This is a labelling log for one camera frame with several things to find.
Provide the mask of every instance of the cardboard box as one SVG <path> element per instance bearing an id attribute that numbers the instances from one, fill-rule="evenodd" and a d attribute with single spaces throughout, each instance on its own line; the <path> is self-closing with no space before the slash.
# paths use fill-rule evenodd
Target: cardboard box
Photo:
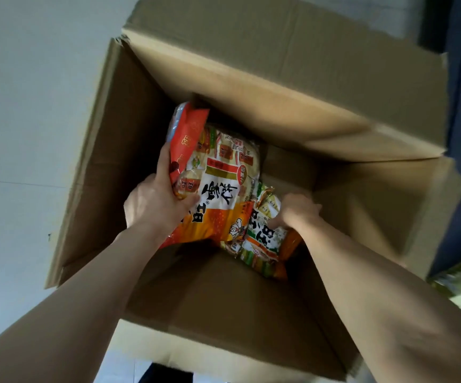
<path id="1" fill-rule="evenodd" d="M 461 193 L 442 157 L 438 56 L 297 0 L 141 0 L 123 33 L 47 286 L 125 228 L 124 200 L 155 171 L 175 105 L 194 96 L 268 143 L 267 184 L 312 193 L 331 224 L 425 275 Z M 166 248 L 111 346 L 225 381 L 344 379 L 358 353 L 305 247 L 288 272 L 280 283 L 204 243 Z"/>

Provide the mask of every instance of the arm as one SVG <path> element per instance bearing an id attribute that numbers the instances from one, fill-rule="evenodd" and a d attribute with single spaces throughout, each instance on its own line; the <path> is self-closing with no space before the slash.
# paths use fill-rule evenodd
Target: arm
<path id="1" fill-rule="evenodd" d="M 305 196 L 290 194 L 269 226 L 290 226 L 303 237 L 375 379 L 461 382 L 461 310 L 406 269 L 327 224 L 319 211 Z"/>
<path id="2" fill-rule="evenodd" d="M 169 147 L 124 205 L 128 229 L 0 335 L 0 382 L 92 382 L 144 266 L 198 200 L 172 193 Z M 160 214 L 161 222 L 143 216 Z"/>

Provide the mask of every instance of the cardboard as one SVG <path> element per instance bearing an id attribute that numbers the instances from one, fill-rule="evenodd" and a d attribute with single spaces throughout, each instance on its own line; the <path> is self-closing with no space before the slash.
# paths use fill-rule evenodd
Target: cardboard
<path id="1" fill-rule="evenodd" d="M 439 58 L 296 0 L 141 0 L 112 40 L 47 286 L 125 228 L 176 104 L 202 99 L 264 140 L 262 179 L 425 276 L 461 179 L 444 150 Z M 230 121 L 230 130 L 241 128 Z M 303 245 L 289 283 L 205 243 L 146 266 L 111 342 L 224 381 L 345 379 L 358 351 Z"/>

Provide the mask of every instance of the rice cracker bag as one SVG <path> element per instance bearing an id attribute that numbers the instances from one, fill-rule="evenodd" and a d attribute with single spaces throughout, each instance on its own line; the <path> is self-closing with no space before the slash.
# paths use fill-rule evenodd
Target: rice cracker bag
<path id="1" fill-rule="evenodd" d="M 172 189 L 179 199 L 198 193 L 200 201 L 162 247 L 243 238 L 252 214 L 258 152 L 251 143 L 206 124 L 208 114 L 209 110 L 194 109 L 186 102 L 172 117 L 167 135 Z"/>
<path id="2" fill-rule="evenodd" d="M 244 240 L 221 242 L 221 247 L 265 277 L 287 280 L 284 262 L 301 242 L 293 229 L 268 228 L 268 221 L 280 212 L 280 200 L 273 188 L 258 182 L 252 215 Z"/>

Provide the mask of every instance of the left hand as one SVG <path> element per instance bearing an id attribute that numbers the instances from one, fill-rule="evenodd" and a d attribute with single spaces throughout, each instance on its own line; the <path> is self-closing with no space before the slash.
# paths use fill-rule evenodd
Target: left hand
<path id="1" fill-rule="evenodd" d="M 163 145 L 156 173 L 150 174 L 124 202 L 128 228 L 147 231 L 158 229 L 164 239 L 200 200 L 198 194 L 179 200 L 172 192 L 169 175 L 170 143 Z"/>

